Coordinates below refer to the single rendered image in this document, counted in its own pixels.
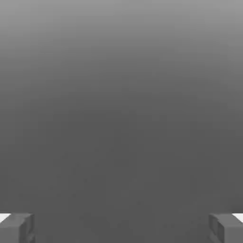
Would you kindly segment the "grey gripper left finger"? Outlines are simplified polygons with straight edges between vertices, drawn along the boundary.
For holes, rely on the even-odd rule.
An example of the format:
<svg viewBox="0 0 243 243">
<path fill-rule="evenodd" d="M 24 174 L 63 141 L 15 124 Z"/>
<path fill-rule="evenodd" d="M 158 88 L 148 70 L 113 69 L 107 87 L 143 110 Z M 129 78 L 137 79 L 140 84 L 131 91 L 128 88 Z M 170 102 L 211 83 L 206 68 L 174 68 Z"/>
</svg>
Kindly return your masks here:
<svg viewBox="0 0 243 243">
<path fill-rule="evenodd" d="M 0 243 L 36 243 L 33 213 L 0 213 Z"/>
</svg>

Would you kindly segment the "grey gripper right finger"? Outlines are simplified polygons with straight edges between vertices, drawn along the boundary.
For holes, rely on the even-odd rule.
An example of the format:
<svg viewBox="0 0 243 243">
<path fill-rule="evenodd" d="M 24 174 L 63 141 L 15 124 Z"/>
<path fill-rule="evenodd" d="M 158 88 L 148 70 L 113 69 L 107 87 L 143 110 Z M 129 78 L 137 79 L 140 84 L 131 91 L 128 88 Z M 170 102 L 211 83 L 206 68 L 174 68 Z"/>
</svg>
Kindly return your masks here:
<svg viewBox="0 0 243 243">
<path fill-rule="evenodd" d="M 209 214 L 212 243 L 243 243 L 243 213 Z"/>
</svg>

